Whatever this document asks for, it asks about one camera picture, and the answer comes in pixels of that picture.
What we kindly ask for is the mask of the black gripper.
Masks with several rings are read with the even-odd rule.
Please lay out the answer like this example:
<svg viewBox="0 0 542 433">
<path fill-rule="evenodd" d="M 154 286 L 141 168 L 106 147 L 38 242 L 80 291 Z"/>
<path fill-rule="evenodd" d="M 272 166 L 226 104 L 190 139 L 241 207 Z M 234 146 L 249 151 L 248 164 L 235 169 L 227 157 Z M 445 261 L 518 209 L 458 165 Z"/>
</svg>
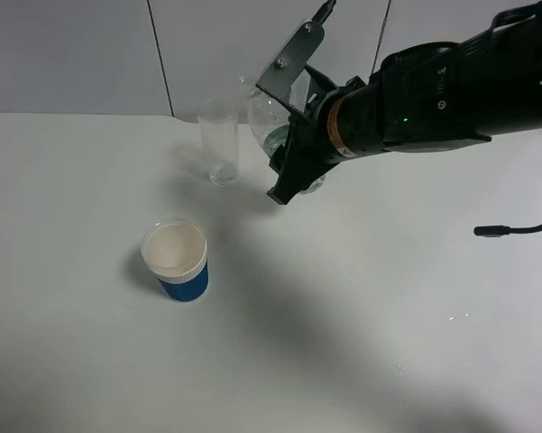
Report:
<svg viewBox="0 0 542 433">
<path fill-rule="evenodd" d="M 370 85 L 355 76 L 338 86 L 310 66 L 304 73 L 309 77 L 304 110 L 290 115 L 287 140 L 269 163 L 278 179 L 267 196 L 279 205 L 338 164 L 370 154 Z"/>
</svg>

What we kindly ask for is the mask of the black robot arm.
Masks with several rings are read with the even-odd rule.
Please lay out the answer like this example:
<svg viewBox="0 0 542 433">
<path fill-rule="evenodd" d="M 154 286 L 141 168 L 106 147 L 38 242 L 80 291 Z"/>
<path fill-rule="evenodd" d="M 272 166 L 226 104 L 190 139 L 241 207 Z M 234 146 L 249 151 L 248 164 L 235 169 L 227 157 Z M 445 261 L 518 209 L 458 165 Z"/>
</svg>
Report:
<svg viewBox="0 0 542 433">
<path fill-rule="evenodd" d="M 289 203 L 343 161 L 542 128 L 542 1 L 497 14 L 467 41 L 391 54 L 368 80 L 341 87 L 308 63 L 334 6 L 301 24 L 256 83 L 289 112 L 286 142 L 270 161 L 275 202 Z"/>
</svg>

